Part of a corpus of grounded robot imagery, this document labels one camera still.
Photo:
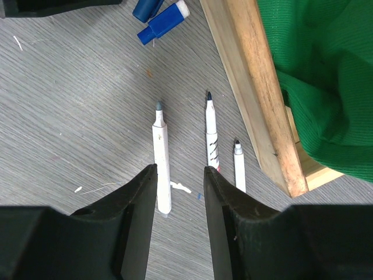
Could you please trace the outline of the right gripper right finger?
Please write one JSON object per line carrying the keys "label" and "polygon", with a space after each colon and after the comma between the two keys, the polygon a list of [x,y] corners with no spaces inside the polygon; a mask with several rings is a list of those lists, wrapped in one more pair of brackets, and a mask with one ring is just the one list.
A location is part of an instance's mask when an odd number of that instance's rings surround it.
{"label": "right gripper right finger", "polygon": [[372,206],[277,211],[210,166],[204,192],[216,279],[372,278]]}

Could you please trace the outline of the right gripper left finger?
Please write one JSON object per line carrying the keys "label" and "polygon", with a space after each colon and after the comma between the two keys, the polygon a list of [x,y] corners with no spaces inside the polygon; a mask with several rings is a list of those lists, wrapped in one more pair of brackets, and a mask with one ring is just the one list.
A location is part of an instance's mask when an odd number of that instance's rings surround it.
{"label": "right gripper left finger", "polygon": [[151,164],[71,215],[48,206],[3,206],[1,278],[144,279],[156,193]]}

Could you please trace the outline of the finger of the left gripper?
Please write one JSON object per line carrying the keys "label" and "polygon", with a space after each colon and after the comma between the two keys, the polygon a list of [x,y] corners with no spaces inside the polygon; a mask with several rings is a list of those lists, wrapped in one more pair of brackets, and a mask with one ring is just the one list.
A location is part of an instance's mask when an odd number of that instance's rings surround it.
{"label": "finger of the left gripper", "polygon": [[92,6],[121,3],[122,0],[1,0],[1,18],[43,18]]}

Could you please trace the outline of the white marker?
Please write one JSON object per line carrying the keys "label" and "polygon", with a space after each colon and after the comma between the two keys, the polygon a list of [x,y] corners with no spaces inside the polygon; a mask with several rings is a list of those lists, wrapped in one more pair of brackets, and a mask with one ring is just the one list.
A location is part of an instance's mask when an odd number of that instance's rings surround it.
{"label": "white marker", "polygon": [[236,140],[234,146],[234,171],[235,171],[235,186],[242,192],[246,192],[245,181],[245,162],[244,153],[239,140]]}

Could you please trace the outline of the blue cap marker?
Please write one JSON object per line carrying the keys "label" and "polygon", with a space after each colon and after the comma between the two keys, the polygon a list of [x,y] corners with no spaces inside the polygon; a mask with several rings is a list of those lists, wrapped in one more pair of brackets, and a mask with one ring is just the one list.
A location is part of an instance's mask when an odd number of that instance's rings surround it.
{"label": "blue cap marker", "polygon": [[207,165],[214,167],[219,172],[220,161],[218,150],[218,134],[216,126],[216,111],[212,100],[212,94],[210,92],[207,93],[205,116]]}

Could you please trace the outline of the grey cap marker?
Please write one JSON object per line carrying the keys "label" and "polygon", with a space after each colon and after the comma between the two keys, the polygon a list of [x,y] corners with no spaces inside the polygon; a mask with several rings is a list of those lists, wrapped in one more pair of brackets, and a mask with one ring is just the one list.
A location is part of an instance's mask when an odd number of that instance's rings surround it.
{"label": "grey cap marker", "polygon": [[152,125],[154,162],[157,165],[157,206],[160,213],[168,217],[171,212],[170,164],[168,150],[168,128],[164,121],[163,106],[156,104],[156,118]]}

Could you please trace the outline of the blue pen cap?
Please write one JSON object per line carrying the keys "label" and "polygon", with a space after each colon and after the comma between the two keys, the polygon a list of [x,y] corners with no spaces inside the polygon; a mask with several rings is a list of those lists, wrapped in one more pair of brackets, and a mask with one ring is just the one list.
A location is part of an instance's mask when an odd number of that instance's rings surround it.
{"label": "blue pen cap", "polygon": [[138,0],[132,14],[142,23],[146,23],[157,15],[163,2],[163,0]]}

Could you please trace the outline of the blue white eraser cap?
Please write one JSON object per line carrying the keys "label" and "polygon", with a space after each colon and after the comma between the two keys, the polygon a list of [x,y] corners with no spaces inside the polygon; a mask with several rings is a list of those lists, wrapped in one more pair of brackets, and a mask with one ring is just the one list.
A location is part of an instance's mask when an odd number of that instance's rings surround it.
{"label": "blue white eraser cap", "polygon": [[148,27],[137,34],[143,45],[159,39],[190,15],[185,1],[173,3],[148,22]]}

